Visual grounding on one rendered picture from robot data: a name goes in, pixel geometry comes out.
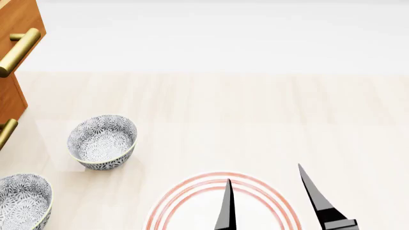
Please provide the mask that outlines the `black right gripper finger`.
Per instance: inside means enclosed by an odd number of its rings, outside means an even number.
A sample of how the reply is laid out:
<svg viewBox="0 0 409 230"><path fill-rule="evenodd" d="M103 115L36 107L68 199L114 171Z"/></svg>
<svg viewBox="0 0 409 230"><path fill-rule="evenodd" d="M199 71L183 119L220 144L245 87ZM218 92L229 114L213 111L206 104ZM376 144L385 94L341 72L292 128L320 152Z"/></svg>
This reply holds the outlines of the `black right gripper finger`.
<svg viewBox="0 0 409 230"><path fill-rule="evenodd" d="M300 172L305 191L307 192L320 225L339 220L346 220L347 218L341 214L341 212L339 212L317 189L316 185L312 182L301 164L298 164L298 170Z"/></svg>
<svg viewBox="0 0 409 230"><path fill-rule="evenodd" d="M236 230L235 198L230 179L226 182L222 206L214 230Z"/></svg>

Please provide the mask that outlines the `wooden cabinet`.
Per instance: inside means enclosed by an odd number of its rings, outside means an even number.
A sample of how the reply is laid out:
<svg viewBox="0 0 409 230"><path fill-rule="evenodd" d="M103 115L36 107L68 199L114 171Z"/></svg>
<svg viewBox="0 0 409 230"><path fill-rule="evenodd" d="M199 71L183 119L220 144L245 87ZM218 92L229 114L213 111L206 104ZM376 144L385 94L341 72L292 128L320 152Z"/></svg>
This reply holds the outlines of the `wooden cabinet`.
<svg viewBox="0 0 409 230"><path fill-rule="evenodd" d="M0 150L28 107L15 71L46 34L37 0L0 0Z"/></svg>

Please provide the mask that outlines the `grey floral patterned bowl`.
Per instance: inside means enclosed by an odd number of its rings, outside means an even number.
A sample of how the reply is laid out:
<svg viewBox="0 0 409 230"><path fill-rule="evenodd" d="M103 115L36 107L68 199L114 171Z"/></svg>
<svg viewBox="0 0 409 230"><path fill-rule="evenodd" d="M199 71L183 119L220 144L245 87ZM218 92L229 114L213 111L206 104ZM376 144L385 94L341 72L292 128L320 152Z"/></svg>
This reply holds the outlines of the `grey floral patterned bowl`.
<svg viewBox="0 0 409 230"><path fill-rule="evenodd" d="M0 178L0 230L44 230L50 218L53 191L37 174Z"/></svg>
<svg viewBox="0 0 409 230"><path fill-rule="evenodd" d="M137 127L124 116L103 114L84 120L68 136L70 155L85 168L112 170L124 164L137 142Z"/></svg>

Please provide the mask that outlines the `white plate with red rings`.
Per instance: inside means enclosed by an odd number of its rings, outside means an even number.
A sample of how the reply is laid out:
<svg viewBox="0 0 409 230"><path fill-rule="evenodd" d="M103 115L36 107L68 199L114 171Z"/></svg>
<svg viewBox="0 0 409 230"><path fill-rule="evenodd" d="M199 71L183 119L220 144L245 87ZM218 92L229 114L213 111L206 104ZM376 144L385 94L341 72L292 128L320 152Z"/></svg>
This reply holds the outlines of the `white plate with red rings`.
<svg viewBox="0 0 409 230"><path fill-rule="evenodd" d="M214 230L227 181L237 230L305 230L277 189L239 172L207 172L179 182L152 206L142 230Z"/></svg>

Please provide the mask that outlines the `wooden cabinet drawer front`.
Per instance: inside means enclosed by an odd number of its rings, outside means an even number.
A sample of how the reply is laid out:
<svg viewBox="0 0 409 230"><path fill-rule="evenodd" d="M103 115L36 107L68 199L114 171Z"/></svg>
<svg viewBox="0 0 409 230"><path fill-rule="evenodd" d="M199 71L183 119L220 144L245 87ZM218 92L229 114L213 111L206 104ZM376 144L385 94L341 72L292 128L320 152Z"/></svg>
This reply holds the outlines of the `wooden cabinet drawer front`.
<svg viewBox="0 0 409 230"><path fill-rule="evenodd" d="M24 34L30 28L36 28L41 33L41 38L34 45L36 47L37 43L46 34L36 0L0 0L0 60L16 44L16 42L10 40L10 34Z"/></svg>
<svg viewBox="0 0 409 230"><path fill-rule="evenodd" d="M19 120L28 104L15 74L0 78L0 124Z"/></svg>

